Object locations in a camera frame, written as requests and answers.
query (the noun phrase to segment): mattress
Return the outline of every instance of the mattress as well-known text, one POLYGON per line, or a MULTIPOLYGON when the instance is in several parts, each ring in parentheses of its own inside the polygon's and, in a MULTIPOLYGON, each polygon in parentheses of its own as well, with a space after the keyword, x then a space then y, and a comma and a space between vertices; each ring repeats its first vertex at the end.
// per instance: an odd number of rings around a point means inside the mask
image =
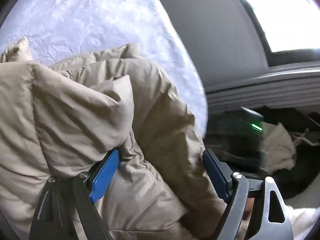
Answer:
POLYGON ((142 56, 168 73, 205 135, 202 83, 159 0, 18 0, 0 29, 0 50, 22 36, 34 60, 44 65, 137 42, 142 56))

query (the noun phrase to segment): bright window light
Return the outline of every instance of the bright window light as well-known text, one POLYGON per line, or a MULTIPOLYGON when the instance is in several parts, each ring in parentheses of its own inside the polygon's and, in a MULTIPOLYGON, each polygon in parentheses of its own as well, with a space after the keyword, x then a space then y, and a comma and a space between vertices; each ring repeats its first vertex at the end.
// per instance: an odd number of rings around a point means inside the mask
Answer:
POLYGON ((307 0, 247 0, 272 52, 320 48, 320 11, 307 0))

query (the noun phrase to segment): gray wall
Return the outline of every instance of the gray wall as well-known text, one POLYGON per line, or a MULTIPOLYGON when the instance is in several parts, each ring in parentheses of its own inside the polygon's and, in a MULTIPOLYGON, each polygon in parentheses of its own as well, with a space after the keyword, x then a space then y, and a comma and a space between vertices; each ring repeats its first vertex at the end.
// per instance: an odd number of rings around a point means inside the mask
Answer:
POLYGON ((317 112, 318 114, 320 114, 320 105, 298 106, 296 107, 296 109, 304 114, 310 114, 311 112, 317 112))
POLYGON ((239 0, 160 0, 205 89, 266 73, 258 34, 239 0))

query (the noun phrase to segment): black metal clamp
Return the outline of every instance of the black metal clamp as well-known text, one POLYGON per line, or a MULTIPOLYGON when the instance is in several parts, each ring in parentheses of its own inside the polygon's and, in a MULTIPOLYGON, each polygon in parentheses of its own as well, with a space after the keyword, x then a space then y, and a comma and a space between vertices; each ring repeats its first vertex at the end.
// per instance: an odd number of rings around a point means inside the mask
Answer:
POLYGON ((218 197, 228 204, 210 240, 236 238, 248 197, 254 197, 254 204, 245 240, 293 240, 284 201, 273 178, 247 179, 232 172, 210 149, 203 152, 202 160, 218 197))
MULTIPOLYGON (((204 151, 203 163, 218 197, 228 204, 211 240, 235 239, 248 197, 255 200, 245 240, 293 240, 284 202, 271 177, 247 179, 232 172, 211 150, 204 151)), ((113 150, 89 172, 66 180, 49 178, 33 217, 30 240, 78 240, 70 199, 88 240, 112 240, 94 203, 103 197, 118 165, 119 152, 113 150)))
POLYGON ((67 199, 73 199, 88 240, 112 240, 94 203, 102 198, 119 166, 119 152, 112 150, 89 172, 57 180, 48 179, 30 229, 30 240, 78 240, 67 199))

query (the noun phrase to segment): blue plastic grip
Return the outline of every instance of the blue plastic grip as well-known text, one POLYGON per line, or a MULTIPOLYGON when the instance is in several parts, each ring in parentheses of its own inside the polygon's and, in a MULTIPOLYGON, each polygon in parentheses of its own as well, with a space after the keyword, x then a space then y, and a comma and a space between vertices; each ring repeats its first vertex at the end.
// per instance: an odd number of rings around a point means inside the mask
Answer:
POLYGON ((210 156, 208 150, 203 152, 202 162, 218 197, 223 199, 225 203, 228 203, 231 198, 228 190, 228 181, 221 172, 215 160, 210 156))
POLYGON ((119 151, 115 149, 108 160, 104 163, 92 183, 90 199, 93 203, 96 203, 98 199, 103 197, 119 164, 119 151))

